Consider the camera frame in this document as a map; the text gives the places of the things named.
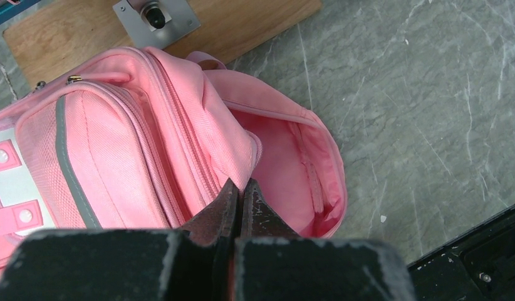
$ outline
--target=backpack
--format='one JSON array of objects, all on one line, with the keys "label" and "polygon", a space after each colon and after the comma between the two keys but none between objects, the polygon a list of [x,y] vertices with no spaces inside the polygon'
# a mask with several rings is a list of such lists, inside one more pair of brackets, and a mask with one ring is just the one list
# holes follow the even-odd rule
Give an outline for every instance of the backpack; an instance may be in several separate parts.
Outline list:
[{"label": "backpack", "polygon": [[0,111],[0,274],[34,231],[177,228],[250,177],[301,236],[344,217],[342,159],[313,112],[204,53],[105,51]]}]

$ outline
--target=blue edge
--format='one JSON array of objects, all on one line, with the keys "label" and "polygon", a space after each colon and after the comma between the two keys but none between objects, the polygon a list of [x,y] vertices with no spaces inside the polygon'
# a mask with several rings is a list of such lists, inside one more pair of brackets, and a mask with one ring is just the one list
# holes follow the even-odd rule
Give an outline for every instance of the blue edge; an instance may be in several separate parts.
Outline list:
[{"label": "blue edge", "polygon": [[22,0],[18,5],[3,4],[0,7],[0,25],[38,2],[40,0]]}]

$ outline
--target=wooden plank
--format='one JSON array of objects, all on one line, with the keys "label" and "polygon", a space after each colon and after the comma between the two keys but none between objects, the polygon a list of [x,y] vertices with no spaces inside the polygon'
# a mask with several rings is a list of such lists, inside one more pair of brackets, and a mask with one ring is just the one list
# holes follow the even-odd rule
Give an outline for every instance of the wooden plank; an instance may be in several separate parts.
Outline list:
[{"label": "wooden plank", "polygon": [[[117,0],[57,0],[3,36],[30,85],[50,81],[99,52],[132,46]],[[315,13],[320,0],[188,0],[202,26],[165,49],[205,51],[228,63]]]}]

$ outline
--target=gray marble surface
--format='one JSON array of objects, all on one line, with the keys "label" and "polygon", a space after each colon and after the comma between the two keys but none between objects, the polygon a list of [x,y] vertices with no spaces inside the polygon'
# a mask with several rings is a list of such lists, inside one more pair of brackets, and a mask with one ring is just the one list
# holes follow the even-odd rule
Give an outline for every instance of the gray marble surface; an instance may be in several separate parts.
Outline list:
[{"label": "gray marble surface", "polygon": [[[349,192],[337,237],[410,262],[515,203],[515,0],[323,0],[231,66],[330,128]],[[13,98],[0,68],[0,108]]]}]

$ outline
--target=metal bracket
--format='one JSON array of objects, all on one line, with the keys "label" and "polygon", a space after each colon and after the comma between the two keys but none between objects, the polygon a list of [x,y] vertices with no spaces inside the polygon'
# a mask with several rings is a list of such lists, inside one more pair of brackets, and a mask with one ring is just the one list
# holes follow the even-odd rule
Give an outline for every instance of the metal bracket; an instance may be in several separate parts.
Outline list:
[{"label": "metal bracket", "polygon": [[149,25],[145,16],[134,9],[128,0],[121,0],[113,6],[113,10],[136,47],[153,46],[164,49],[200,27],[199,19],[186,0],[154,2],[157,2],[166,20],[165,26],[160,29]]}]

